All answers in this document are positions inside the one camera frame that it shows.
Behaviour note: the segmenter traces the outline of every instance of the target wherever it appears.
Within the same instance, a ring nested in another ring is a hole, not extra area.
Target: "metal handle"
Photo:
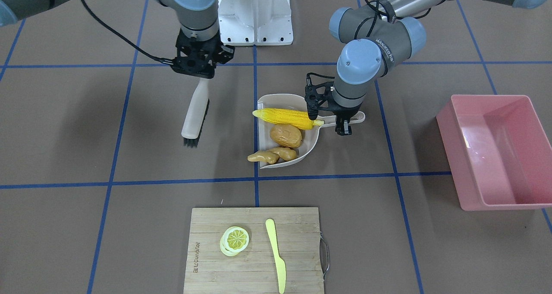
[[[326,249],[326,264],[327,264],[327,267],[326,267],[326,269],[322,269],[322,272],[323,272],[322,278],[324,280],[326,280],[326,274],[329,271],[329,247],[328,247],[328,243],[326,243],[326,241],[324,240],[324,237],[322,236],[322,233],[320,233],[320,242],[321,242],[320,245],[324,245],[324,247]]]

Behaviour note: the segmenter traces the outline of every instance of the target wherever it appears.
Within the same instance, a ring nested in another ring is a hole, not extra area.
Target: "black bristles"
[[[207,100],[207,107],[205,107],[205,114],[203,115],[203,121],[201,123],[201,129],[199,129],[199,135],[195,139],[184,138],[184,146],[189,148],[197,148],[199,143],[199,137],[201,137],[201,131],[203,130],[203,123],[205,123],[205,117],[209,111],[209,100]]]

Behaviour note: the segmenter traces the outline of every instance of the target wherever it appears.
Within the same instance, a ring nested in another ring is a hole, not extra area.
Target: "cutting board handle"
[[[328,243],[324,240],[324,236],[322,236],[322,232],[320,232],[320,263],[326,264],[326,268],[322,268],[323,279],[326,280],[326,274],[329,271],[329,247]]]

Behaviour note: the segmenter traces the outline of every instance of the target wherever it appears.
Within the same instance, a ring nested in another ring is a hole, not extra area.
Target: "corn cob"
[[[324,125],[324,121],[316,119],[311,121],[307,112],[296,111],[293,109],[256,109],[253,115],[259,119],[273,124],[288,124],[303,130],[312,129],[314,126]]]

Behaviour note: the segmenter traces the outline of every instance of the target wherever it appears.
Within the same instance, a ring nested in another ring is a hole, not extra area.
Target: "lemon slice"
[[[235,256],[249,244],[249,234],[238,226],[227,229],[220,239],[220,250],[227,256]]]
[[[236,256],[236,255],[238,255],[238,254],[240,253],[240,252],[232,252],[232,251],[226,250],[226,247],[224,247],[224,245],[223,245],[223,239],[224,239],[224,237],[221,237],[221,238],[220,238],[220,251],[221,251],[224,255],[226,255],[226,256]]]

